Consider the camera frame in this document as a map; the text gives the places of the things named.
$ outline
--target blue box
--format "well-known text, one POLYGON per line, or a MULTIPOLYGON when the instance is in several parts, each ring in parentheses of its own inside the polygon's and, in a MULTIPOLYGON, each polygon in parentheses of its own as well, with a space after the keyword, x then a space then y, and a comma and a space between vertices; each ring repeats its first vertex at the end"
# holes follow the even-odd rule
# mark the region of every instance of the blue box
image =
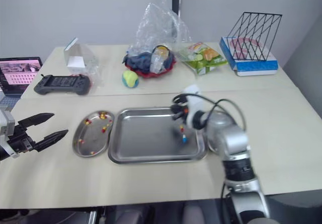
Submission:
MULTIPOLYGON (((229 37, 228 43, 237 37, 229 37)), ((259 76, 264 74, 275 74, 278 69, 277 59, 272 53, 268 54, 267 60, 237 60, 233 59, 232 54, 234 53, 234 47, 227 45, 227 37, 222 37, 220 40, 220 48, 225 55, 227 61, 232 70, 237 71, 238 76, 259 76)))

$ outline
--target wire rack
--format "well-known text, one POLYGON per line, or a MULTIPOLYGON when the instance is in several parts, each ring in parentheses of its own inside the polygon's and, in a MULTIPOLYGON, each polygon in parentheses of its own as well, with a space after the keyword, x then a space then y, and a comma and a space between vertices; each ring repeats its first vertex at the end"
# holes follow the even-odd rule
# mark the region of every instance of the wire rack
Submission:
POLYGON ((226 37, 232 57, 237 60, 267 60, 281 18, 281 14, 244 12, 226 37))

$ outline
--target green snack package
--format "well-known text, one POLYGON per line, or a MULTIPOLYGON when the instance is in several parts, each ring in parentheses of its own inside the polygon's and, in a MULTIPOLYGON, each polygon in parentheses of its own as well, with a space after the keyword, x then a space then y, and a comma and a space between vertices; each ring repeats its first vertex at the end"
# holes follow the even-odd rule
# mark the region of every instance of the green snack package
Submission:
POLYGON ((180 50, 179 59, 197 74, 206 74, 217 66, 227 64, 227 60, 208 45, 199 42, 180 50))

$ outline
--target laptop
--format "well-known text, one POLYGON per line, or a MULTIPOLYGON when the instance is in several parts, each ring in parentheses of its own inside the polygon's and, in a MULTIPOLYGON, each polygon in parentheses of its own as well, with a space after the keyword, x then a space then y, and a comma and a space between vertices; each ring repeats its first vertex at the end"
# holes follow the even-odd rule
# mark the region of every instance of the laptop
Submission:
POLYGON ((39 57, 0 58, 0 107, 13 108, 42 66, 39 57))

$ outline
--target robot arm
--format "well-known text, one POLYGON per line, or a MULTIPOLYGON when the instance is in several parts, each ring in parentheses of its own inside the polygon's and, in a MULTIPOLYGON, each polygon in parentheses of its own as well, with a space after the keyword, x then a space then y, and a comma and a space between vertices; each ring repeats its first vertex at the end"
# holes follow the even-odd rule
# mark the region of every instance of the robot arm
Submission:
POLYGON ((220 156, 225 170, 224 184, 229 190, 226 204, 231 222, 247 224, 257 218, 269 218, 265 196, 252 168, 245 131, 225 109, 216 111, 215 102, 210 112, 204 112, 203 99, 211 101, 200 96, 196 86, 189 87, 186 93, 174 98, 173 119, 182 118, 188 127, 203 129, 209 148, 220 156))
POLYGON ((40 113, 18 121, 18 125, 15 126, 11 113, 0 110, 0 161, 10 156, 17 158, 19 153, 32 150, 40 152, 61 140, 68 130, 54 132, 40 142, 33 141, 26 133, 28 127, 43 123, 53 115, 53 113, 40 113))

